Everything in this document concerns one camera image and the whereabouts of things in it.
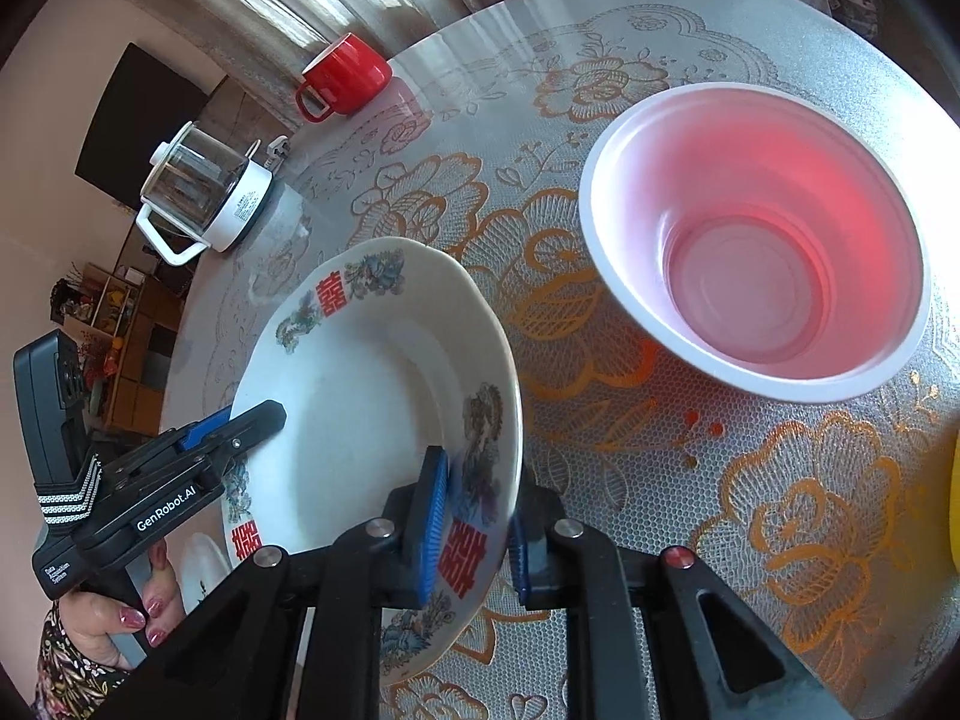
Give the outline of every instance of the mug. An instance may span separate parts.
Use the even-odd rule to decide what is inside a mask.
[[[309,122],[323,122],[331,113],[353,113],[376,97],[393,74],[387,60],[352,32],[347,33],[304,68],[304,83],[296,90],[296,107]],[[304,105],[307,88],[323,100],[318,116]]]

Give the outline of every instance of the floral sleeve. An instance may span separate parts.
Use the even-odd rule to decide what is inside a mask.
[[[95,664],[73,646],[54,603],[43,621],[37,697],[32,709],[40,720],[88,718],[126,677],[126,672]]]

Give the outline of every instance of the white kettle handle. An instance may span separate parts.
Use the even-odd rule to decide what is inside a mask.
[[[147,203],[141,205],[140,212],[136,215],[136,226],[139,227],[140,232],[146,236],[150,245],[157,250],[157,254],[170,265],[175,268],[186,265],[190,260],[200,254],[200,252],[210,246],[210,244],[205,241],[197,241],[189,245],[189,247],[186,247],[185,250],[175,252],[167,245],[167,242],[160,237],[157,228],[150,221],[150,213],[152,210],[154,210],[152,206]]]

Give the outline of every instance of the electric kettle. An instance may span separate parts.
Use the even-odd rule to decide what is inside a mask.
[[[251,160],[260,145],[239,154],[186,122],[170,143],[150,158],[150,175],[140,190],[143,206],[136,217],[157,253],[180,266],[207,248],[225,251],[253,225],[253,215],[272,182],[272,172]],[[154,226],[157,214],[192,239],[174,251]]]

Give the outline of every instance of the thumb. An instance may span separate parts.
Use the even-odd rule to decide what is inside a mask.
[[[80,654],[104,666],[131,669],[109,635],[139,631],[147,622],[140,611],[103,595],[73,591],[59,601],[59,613],[64,632]]]

